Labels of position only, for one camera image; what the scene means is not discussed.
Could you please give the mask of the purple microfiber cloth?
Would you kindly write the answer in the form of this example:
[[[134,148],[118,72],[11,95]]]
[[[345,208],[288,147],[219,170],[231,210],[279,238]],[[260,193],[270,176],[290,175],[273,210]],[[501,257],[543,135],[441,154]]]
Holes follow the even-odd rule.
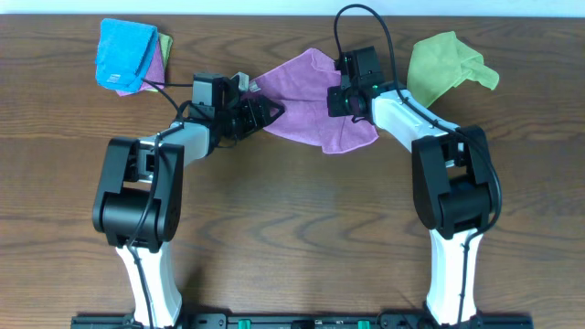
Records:
[[[265,131],[312,146],[325,154],[345,154],[372,144],[377,129],[369,122],[353,123],[349,117],[330,117],[327,89],[339,85],[341,73],[334,60],[316,48],[250,81],[249,95],[263,95],[285,108]]]

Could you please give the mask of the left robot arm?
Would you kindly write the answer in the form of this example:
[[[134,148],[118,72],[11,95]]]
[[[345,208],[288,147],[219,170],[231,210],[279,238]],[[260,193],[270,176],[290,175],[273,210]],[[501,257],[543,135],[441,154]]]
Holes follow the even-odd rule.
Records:
[[[142,138],[108,143],[92,224],[115,247],[127,270],[135,309],[125,328],[174,328],[182,296],[174,279],[171,241],[181,217],[184,171],[221,148],[275,123],[284,105],[250,96],[249,78],[199,73],[192,97],[173,101],[169,126]]]

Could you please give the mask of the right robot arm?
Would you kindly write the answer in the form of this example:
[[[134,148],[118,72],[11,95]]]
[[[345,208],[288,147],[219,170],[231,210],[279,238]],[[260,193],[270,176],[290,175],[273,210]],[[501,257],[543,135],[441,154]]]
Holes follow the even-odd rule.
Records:
[[[327,91],[329,116],[365,120],[410,152],[413,203],[431,237],[426,309],[437,325],[470,327],[479,243],[498,198],[484,132],[442,120],[386,80],[372,47],[340,53],[335,67],[341,82]]]

